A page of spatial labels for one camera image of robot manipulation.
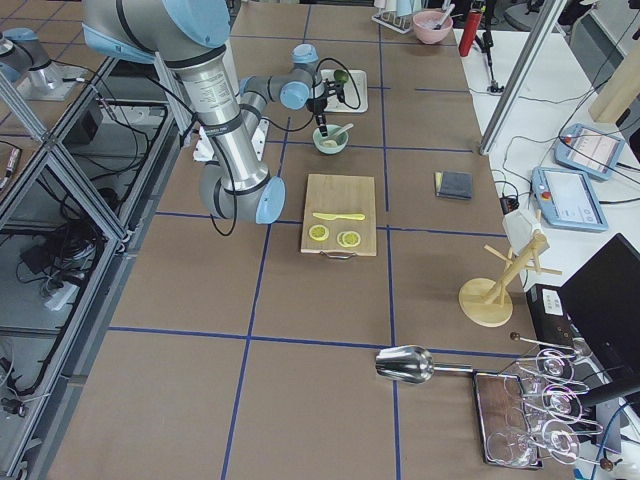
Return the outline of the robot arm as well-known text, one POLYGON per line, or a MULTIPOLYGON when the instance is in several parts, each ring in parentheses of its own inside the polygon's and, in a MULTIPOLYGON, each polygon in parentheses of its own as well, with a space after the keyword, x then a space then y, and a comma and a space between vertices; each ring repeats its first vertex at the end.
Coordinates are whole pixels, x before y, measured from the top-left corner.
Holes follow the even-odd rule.
POLYGON ((63 101, 87 72, 55 63, 29 28, 1 33, 1 73, 26 100, 63 101))
POLYGON ((288 73, 235 85, 224 61, 230 16, 223 1, 88 1, 83 30, 86 44, 106 56, 161 58, 184 87, 214 151, 200 182, 211 214, 256 224, 278 219, 285 183, 258 158, 252 138, 270 101, 292 110, 326 102, 313 45, 294 48, 288 73))

